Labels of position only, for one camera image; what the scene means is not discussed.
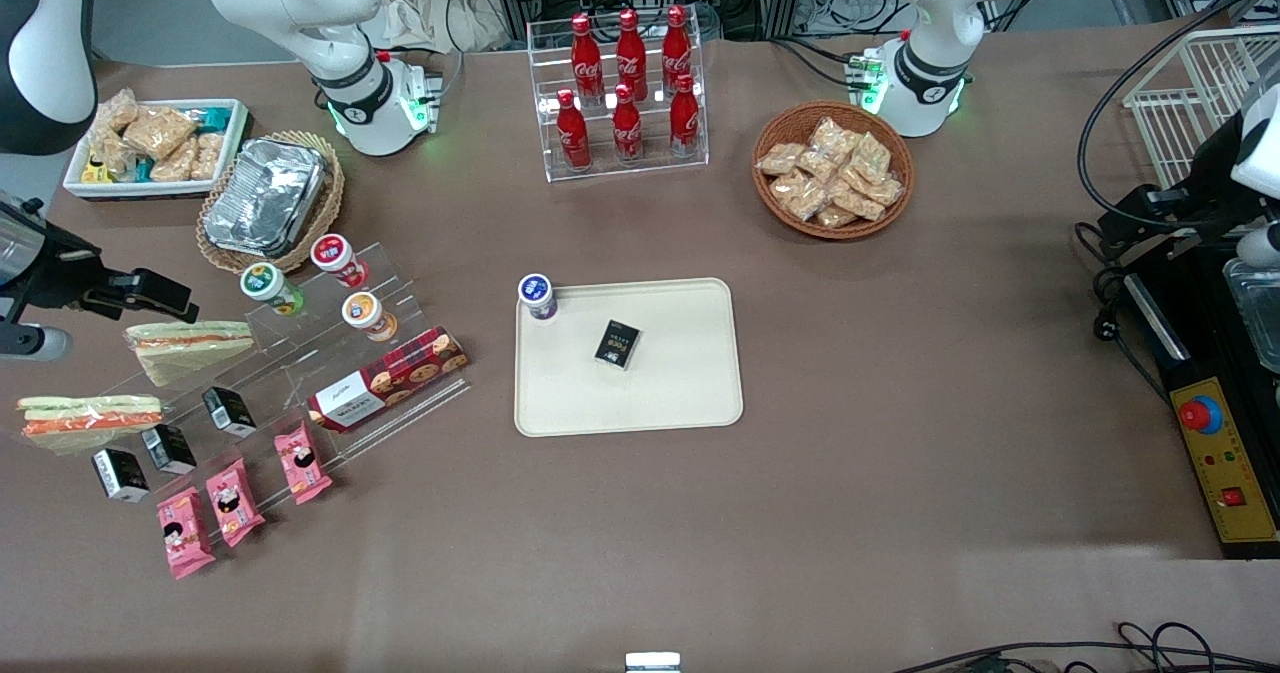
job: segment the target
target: wicker basket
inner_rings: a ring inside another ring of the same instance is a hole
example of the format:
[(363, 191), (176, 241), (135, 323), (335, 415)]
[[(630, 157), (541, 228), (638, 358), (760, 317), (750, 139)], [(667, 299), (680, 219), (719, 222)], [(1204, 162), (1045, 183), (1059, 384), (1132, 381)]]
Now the wicker basket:
[[(782, 209), (782, 203), (778, 203), (777, 198), (773, 198), (773, 193), (769, 191), (769, 177), (765, 177), (759, 168), (755, 168), (755, 161), (764, 157), (764, 154), (768, 154), (769, 148), (773, 148), (774, 145), (808, 145), (809, 136), (817, 129), (818, 122), (823, 116), (831, 116), (833, 122), (840, 123), (846, 131), (872, 132), (892, 154), (890, 170), (901, 182), (902, 196), (897, 202), (890, 205), (879, 221), (861, 221), (859, 219), (859, 221), (838, 228), (823, 228), (814, 225), (814, 223), (801, 221), (801, 219), (792, 216), (791, 212)], [(855, 239), (855, 237), (872, 235), (874, 232), (881, 230), (881, 228), (890, 225), (896, 218), (901, 216), (906, 209), (906, 203), (911, 200), (911, 189), (915, 187), (915, 168), (911, 162), (911, 152), (906, 148), (902, 137), (897, 136), (897, 132), (888, 123), (879, 120), (878, 116), (863, 111), (856, 105), (837, 104), (835, 100), (812, 100), (809, 104), (800, 104), (796, 107), (787, 107), (786, 111), (778, 113), (772, 122), (768, 122), (768, 125), (764, 125), (764, 131), (760, 131), (760, 137), (755, 141), (755, 155), (751, 157), (751, 177), (755, 180), (755, 191), (760, 194), (760, 200), (763, 200), (769, 211), (773, 211), (774, 216), (786, 223), (786, 225), (795, 228), (795, 230), (822, 237), (822, 239), (827, 241), (850, 241)]]
[[(320, 136), (308, 134), (308, 132), (302, 131), (284, 131), (264, 137), (279, 139), (283, 143), (306, 145), (307, 148), (319, 150), (320, 154), (324, 154), (325, 161), (329, 161), (329, 170), (325, 171), (324, 177), (324, 187), (321, 187), (316, 202), (311, 205), (311, 212), (307, 214), (305, 232), (298, 244), (291, 252), (284, 253), (283, 257), (271, 260), (271, 264), (275, 264), (282, 271), (288, 273), (307, 262), (307, 258), (311, 257), (311, 244), (315, 241), (320, 241), (320, 235), (326, 234), (334, 219), (338, 218), (338, 209), (342, 209), (342, 166), (338, 162), (338, 154), (334, 152), (333, 146)], [(200, 244), (200, 253), (210, 264), (214, 264), (214, 266), (223, 269), (223, 271), (241, 273), (244, 267), (250, 267), (251, 264), (261, 264), (266, 258), (260, 257), (260, 255), (239, 253), (238, 249), (215, 248), (214, 244), (209, 243), (207, 237), (205, 237), (204, 223), (209, 209), (218, 200), (218, 196), (223, 194), (223, 191), (227, 189), (227, 183), (234, 171), (236, 162), (230, 164), (227, 171), (223, 173), (223, 177), (218, 178), (214, 189), (209, 193), (209, 198), (205, 200), (205, 206), (200, 210), (200, 219), (196, 221), (196, 243)]]

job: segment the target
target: sandwich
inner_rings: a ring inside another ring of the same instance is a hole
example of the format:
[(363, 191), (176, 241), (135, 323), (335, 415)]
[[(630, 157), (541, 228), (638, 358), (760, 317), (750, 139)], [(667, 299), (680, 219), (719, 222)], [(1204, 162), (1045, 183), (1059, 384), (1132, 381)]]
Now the sandwich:
[(145, 431), (164, 418), (155, 395), (36, 397), (18, 400), (18, 409), (27, 418), (23, 435), (55, 450), (101, 445), (124, 432)]
[(124, 330), (124, 338), (156, 386), (253, 348), (248, 324), (239, 321), (146, 322)]

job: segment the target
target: coca-cola bottle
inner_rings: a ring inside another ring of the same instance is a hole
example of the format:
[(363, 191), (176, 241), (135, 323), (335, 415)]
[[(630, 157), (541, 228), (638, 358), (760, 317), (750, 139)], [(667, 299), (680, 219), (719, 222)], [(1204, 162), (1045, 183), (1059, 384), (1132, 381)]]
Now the coca-cola bottle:
[(591, 38), (591, 18), (586, 13), (577, 13), (572, 26), (573, 47), (570, 61), (573, 64), (579, 100), (585, 107), (604, 107), (604, 72), (600, 70), (600, 47)]
[(676, 75), (676, 96), (671, 100), (671, 152), (691, 157), (698, 152), (698, 99), (694, 97), (694, 75)]
[(625, 8), (618, 14), (622, 35), (618, 36), (618, 81), (631, 88), (636, 100), (649, 99), (649, 83), (645, 82), (644, 41), (636, 31), (640, 15), (635, 9)]
[(644, 157), (644, 139), (640, 137), (640, 111), (632, 99), (631, 86), (620, 82), (613, 93), (618, 95), (618, 107), (613, 109), (613, 146), (622, 166), (635, 166)]
[(586, 139), (586, 118), (573, 107), (573, 91), (562, 88), (556, 97), (561, 111), (556, 116), (556, 127), (561, 134), (561, 146), (568, 170), (581, 173), (591, 166), (591, 145)]
[(676, 79), (689, 72), (689, 31), (685, 6), (667, 8), (667, 38), (662, 41), (662, 91), (667, 100), (676, 96)]

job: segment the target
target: small black box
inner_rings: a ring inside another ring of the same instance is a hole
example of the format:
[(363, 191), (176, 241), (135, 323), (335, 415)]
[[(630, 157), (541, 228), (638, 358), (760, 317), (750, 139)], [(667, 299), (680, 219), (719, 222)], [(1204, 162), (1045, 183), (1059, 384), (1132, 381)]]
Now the small black box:
[(137, 503), (147, 495), (147, 480), (142, 476), (138, 459), (128, 450), (104, 448), (93, 454), (93, 468), (102, 493), (111, 500)]
[(173, 426), (160, 424), (142, 431), (142, 445), (147, 447), (147, 455), (151, 455), (157, 471), (182, 476), (196, 470), (196, 455), (191, 453), (182, 431)]
[(609, 325), (604, 328), (604, 336), (600, 339), (599, 348), (595, 348), (595, 360), (599, 360), (600, 363), (626, 368), (637, 336), (640, 336), (640, 331), (635, 330), (635, 328), (609, 321)]
[(219, 431), (243, 438), (257, 430), (244, 399), (237, 392), (211, 386), (205, 392), (205, 408), (209, 409)]

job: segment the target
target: wire rack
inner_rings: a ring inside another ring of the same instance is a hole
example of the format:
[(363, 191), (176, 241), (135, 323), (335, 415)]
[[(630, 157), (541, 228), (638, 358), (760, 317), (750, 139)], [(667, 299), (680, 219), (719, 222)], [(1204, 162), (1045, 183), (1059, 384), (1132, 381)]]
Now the wire rack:
[(1280, 68), (1280, 26), (1199, 31), (1180, 40), (1124, 96), (1162, 187), (1190, 171), (1192, 157), (1249, 90)]

